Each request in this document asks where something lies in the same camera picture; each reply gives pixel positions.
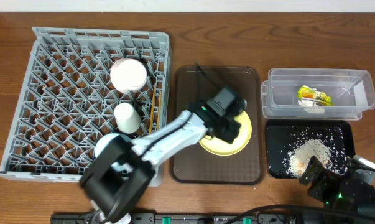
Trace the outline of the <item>pile of rice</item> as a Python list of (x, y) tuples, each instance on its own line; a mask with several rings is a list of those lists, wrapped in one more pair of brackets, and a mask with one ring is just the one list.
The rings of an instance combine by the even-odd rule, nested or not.
[(336, 174), (344, 174), (346, 149), (341, 128), (292, 127), (292, 140), (283, 143), (281, 152), (287, 155), (282, 160), (287, 177), (299, 178), (310, 159), (315, 156), (322, 166)]

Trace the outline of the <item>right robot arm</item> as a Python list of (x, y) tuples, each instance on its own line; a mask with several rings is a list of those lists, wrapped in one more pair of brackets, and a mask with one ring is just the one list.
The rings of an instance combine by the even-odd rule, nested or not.
[(342, 210), (375, 218), (375, 164), (362, 157), (349, 157), (347, 171), (336, 174), (312, 156), (299, 183), (309, 185), (308, 195), (323, 203), (325, 208)]

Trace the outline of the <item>white cup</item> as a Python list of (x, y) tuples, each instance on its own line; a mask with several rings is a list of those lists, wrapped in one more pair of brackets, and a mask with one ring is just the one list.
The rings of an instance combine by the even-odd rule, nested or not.
[(141, 125), (141, 118), (129, 103), (120, 103), (114, 109), (117, 128), (126, 134), (136, 132)]

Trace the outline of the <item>light blue small plate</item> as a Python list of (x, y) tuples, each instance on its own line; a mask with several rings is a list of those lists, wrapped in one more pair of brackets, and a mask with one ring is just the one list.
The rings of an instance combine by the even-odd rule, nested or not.
[[(114, 139), (115, 137), (121, 136), (123, 140), (126, 142), (130, 142), (131, 138), (125, 134), (118, 134), (118, 133), (110, 133), (104, 135), (97, 143), (94, 149), (94, 157), (97, 158), (105, 149), (105, 147), (109, 144), (109, 142)], [(130, 165), (121, 165), (119, 162), (115, 162), (111, 165), (111, 167), (117, 172), (132, 172), (132, 167)]]

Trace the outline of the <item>white bowl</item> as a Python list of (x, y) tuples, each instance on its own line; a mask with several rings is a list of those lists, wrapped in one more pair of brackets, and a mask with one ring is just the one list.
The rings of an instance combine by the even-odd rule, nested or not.
[(123, 94), (137, 93), (147, 83), (147, 77), (144, 64), (132, 58), (116, 60), (110, 69), (111, 83)]

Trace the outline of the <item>green orange snack wrapper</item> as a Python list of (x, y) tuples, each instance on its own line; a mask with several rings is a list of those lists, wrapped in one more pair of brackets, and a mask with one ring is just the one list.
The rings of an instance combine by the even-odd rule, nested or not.
[(332, 99), (326, 93), (314, 90), (309, 86), (303, 85), (297, 92), (297, 98), (301, 100), (311, 100), (326, 106), (332, 105)]

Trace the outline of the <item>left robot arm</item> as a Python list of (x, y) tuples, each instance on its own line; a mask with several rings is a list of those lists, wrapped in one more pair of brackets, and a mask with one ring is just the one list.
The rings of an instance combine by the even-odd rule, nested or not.
[(107, 134), (96, 144), (100, 154), (79, 181), (96, 205), (92, 220), (117, 223), (135, 207), (157, 169), (166, 160), (205, 136), (232, 144), (240, 133), (235, 120), (246, 100), (230, 87), (212, 99), (189, 104), (179, 117), (162, 129), (128, 141), (123, 134)]

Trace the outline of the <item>yellow plate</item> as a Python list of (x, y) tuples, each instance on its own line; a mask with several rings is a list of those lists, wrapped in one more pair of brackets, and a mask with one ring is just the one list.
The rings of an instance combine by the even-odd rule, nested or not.
[(239, 135), (232, 144), (227, 143), (217, 137), (205, 136), (199, 144), (206, 151), (217, 156), (231, 156), (242, 151), (247, 145), (252, 134), (252, 124), (247, 112), (243, 111), (234, 118), (241, 124)]

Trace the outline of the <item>white tissue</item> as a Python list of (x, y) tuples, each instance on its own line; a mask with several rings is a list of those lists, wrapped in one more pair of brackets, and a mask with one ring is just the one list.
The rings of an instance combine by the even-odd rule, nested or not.
[(300, 99), (298, 100), (298, 104), (303, 106), (304, 110), (309, 114), (323, 114), (325, 112), (325, 106), (321, 103), (313, 101), (312, 99)]

